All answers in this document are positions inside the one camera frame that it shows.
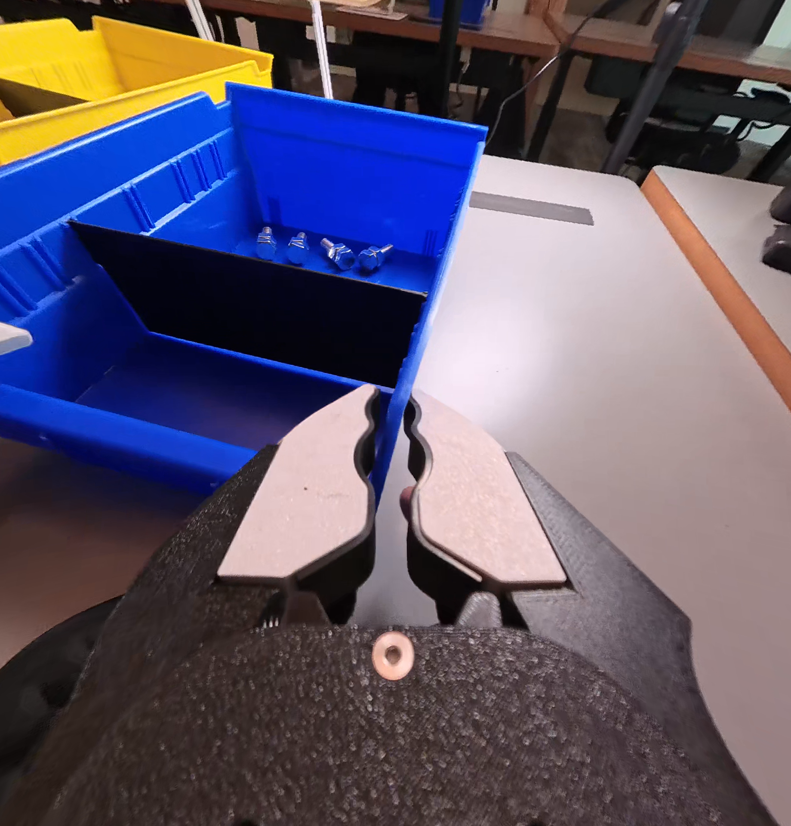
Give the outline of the grey tape strip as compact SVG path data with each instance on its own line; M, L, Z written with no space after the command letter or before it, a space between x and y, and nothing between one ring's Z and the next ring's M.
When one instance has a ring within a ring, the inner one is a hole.
M553 222L594 225L593 214L588 208L553 201L541 201L483 191L473 191L470 196L469 206L470 208L483 211L526 216Z

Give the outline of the black bin divider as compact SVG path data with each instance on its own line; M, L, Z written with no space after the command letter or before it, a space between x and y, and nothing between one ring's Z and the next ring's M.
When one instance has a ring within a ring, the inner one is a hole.
M16 118L56 111L86 102L84 99L61 92L0 77L0 103Z
M395 387L426 295L70 221L151 332Z

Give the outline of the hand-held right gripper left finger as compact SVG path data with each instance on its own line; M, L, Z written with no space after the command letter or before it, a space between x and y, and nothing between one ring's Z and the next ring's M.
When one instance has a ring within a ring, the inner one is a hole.
M363 384L277 445L216 573L227 586L317 598L347 622L375 563L378 389Z

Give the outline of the yellow plastic bin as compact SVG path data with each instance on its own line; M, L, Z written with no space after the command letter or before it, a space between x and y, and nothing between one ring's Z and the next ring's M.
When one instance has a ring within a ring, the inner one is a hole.
M0 103L0 166L226 83L272 87L272 55L102 16L0 25L0 77L86 103L16 118Z

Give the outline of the wooden desk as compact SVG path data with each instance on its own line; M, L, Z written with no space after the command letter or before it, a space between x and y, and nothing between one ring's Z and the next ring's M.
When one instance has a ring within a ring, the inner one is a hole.
M693 36L677 62L682 69L776 83L791 88L791 49L763 45L783 2L717 2L721 12L706 12L705 32ZM592 20L578 34L573 50L590 57L649 64L655 57L659 14L647 25Z
M307 25L312 22L308 2L202 1L200 4L204 9L215 12L262 16ZM384 19L340 11L326 2L321 5L323 21L328 26L433 44L440 40L441 26L431 22L421 22L410 16L401 20ZM536 58L552 57L558 49L557 39L541 17L502 12L488 15L478 30L459 30L456 43L462 47Z

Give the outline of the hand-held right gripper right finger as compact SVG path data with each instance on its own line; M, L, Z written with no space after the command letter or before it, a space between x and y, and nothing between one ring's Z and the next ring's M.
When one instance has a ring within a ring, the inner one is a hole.
M463 414L414 391L404 412L419 518L408 522L413 584L453 624L484 592L552 591L568 575L504 448Z

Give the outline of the black office chair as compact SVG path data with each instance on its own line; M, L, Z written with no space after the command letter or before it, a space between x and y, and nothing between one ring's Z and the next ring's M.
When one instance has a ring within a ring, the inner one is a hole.
M604 98L617 98L617 106L605 128L608 142L614 144L628 118L648 64L612 57L591 60L585 90ZM741 115L732 114L723 103L746 101ZM676 68L660 94L627 162L648 171L656 165L706 173L727 173L741 159L741 149L752 133L775 127L785 132L763 155L747 178L771 182L773 175L791 157L791 126L763 119L763 114L791 114L791 84L741 80L689 68ZM718 126L720 118L733 120L732 126Z

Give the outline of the wood-edged grey table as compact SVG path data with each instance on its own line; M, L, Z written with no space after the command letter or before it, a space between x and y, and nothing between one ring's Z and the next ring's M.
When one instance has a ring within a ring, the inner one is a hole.
M791 274L762 262L780 188L657 166L640 190L791 413Z

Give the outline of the blue plastic bin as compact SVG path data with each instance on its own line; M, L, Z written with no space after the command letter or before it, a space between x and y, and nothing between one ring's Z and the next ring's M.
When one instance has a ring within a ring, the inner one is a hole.
M486 130L227 83L0 167L0 438L209 495L361 384L380 391L371 483L383 490L462 228ZM426 295L395 387L149 331L70 221ZM304 231L307 261L287 259ZM363 274L327 259L394 246Z

